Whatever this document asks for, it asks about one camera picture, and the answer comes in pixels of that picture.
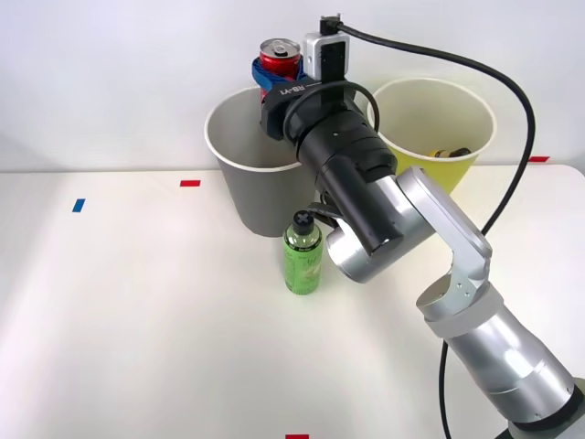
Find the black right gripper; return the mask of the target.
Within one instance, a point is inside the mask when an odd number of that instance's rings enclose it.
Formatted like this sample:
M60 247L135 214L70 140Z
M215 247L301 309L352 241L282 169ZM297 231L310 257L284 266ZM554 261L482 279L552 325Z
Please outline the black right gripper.
M358 126L355 88L347 80L315 82L301 60L297 82L286 85L284 77L262 67L260 57L252 61L251 75L268 92L261 106L261 129L273 140L303 140L319 125L341 133Z

